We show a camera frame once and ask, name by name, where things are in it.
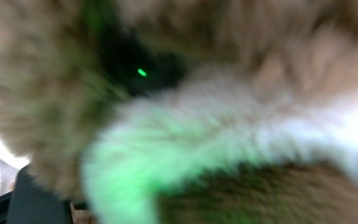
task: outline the white fur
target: white fur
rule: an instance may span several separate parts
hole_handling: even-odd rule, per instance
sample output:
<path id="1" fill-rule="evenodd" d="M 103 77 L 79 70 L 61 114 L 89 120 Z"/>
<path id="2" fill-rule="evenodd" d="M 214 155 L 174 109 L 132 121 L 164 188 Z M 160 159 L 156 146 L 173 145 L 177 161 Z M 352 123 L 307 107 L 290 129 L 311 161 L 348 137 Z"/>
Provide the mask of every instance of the white fur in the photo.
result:
<path id="1" fill-rule="evenodd" d="M 314 108 L 290 91 L 265 101 L 234 74 L 229 67 L 203 70 L 177 91 L 118 107 L 119 122 L 81 162 L 102 223 L 158 224 L 158 193 L 240 162 L 330 161 L 358 183 L 358 102 Z"/>

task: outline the cat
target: cat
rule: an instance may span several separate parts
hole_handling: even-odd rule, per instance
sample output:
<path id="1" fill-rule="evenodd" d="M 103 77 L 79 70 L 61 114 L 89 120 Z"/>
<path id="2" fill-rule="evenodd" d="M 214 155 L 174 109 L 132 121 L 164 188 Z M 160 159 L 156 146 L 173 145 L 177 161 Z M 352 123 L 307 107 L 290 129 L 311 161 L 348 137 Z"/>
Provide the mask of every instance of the cat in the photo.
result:
<path id="1" fill-rule="evenodd" d="M 358 0 L 0 1 L 0 135 L 101 223 L 358 223 Z"/>

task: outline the orange fur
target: orange fur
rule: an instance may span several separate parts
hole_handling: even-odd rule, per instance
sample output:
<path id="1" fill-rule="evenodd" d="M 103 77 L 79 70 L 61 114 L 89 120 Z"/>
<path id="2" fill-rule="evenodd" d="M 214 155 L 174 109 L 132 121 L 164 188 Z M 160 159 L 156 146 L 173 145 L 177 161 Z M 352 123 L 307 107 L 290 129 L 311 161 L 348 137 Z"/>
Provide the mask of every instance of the orange fur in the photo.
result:
<path id="1" fill-rule="evenodd" d="M 267 101 L 280 88 L 320 105 L 358 92 L 358 0 L 112 2 L 151 50 L 184 55 L 195 68 L 235 64 L 256 74 L 238 79 Z M 79 154 L 119 98 L 81 32 L 82 10 L 75 0 L 0 1 L 0 136 L 32 158 L 40 184 L 78 200 Z M 254 175 L 261 186 L 248 185 L 254 180 L 243 173 L 207 179 L 205 192 L 162 199 L 163 220 L 358 223 L 358 188 L 331 168 L 267 169 Z"/>

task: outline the orange cat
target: orange cat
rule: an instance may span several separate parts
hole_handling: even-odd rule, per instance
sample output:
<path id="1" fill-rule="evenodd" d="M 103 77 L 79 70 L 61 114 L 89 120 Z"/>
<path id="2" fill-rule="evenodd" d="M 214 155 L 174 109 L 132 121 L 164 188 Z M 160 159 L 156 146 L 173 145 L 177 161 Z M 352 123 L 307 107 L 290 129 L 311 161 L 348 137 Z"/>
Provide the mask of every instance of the orange cat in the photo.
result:
<path id="1" fill-rule="evenodd" d="M 0 1 L 0 135 L 101 223 L 358 223 L 358 0 Z"/>

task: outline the green light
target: green light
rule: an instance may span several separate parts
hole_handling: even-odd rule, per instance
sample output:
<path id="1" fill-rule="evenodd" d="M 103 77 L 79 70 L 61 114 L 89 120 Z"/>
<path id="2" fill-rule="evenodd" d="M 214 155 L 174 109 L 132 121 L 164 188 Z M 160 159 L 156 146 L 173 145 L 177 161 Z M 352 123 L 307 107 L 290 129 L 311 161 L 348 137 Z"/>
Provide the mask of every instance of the green light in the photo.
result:
<path id="1" fill-rule="evenodd" d="M 139 73 L 139 75 L 141 75 L 143 77 L 147 77 L 147 73 L 141 68 L 138 68 L 138 73 Z"/>

